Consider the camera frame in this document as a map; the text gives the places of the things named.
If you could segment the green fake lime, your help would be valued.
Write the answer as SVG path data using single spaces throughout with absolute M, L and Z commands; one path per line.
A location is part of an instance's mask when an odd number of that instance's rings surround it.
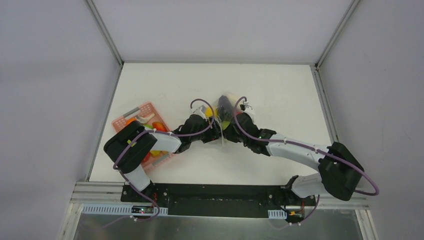
M 231 123 L 230 120 L 223 120 L 220 123 L 221 129 L 224 131 L 230 125 L 230 123 Z

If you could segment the clear zip top bag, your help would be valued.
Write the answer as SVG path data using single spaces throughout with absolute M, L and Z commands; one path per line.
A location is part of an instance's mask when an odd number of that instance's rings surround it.
M 205 115 L 210 121 L 212 114 L 215 119 L 212 127 L 205 133 L 203 139 L 205 143 L 221 139 L 222 141 L 243 143 L 243 146 L 248 148 L 255 145 L 253 139 L 246 136 L 238 127 L 240 125 L 245 132 L 252 136 L 258 133 L 258 128 L 254 125 L 255 111 L 246 97 L 238 102 L 236 97 L 223 94 L 212 108 L 206 109 Z

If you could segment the white fake radish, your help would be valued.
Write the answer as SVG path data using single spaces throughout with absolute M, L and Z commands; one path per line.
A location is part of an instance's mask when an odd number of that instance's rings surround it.
M 151 113 L 148 116 L 136 115 L 134 118 L 144 125 L 147 124 L 155 115 L 155 113 Z

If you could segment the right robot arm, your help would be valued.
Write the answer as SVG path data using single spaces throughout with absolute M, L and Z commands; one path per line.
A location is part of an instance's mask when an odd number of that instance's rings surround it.
M 258 128 L 246 113 L 240 113 L 231 120 L 223 131 L 223 137 L 234 143 L 243 143 L 256 154 L 285 158 L 317 171 L 312 175 L 296 175 L 290 179 L 283 192 L 284 200 L 290 205 L 321 193 L 349 201 L 364 171 L 340 142 L 325 146 L 295 141 L 274 130 Z

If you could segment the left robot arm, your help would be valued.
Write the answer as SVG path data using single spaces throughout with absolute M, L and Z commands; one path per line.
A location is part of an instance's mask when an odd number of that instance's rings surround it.
M 138 121 L 131 122 L 105 143 L 103 151 L 112 160 L 113 169 L 134 187 L 134 197 L 144 203 L 153 195 L 152 181 L 142 167 L 142 160 L 149 152 L 180 154 L 193 142 L 208 143 L 220 137 L 221 129 L 215 118 L 192 114 L 173 131 L 150 129 Z

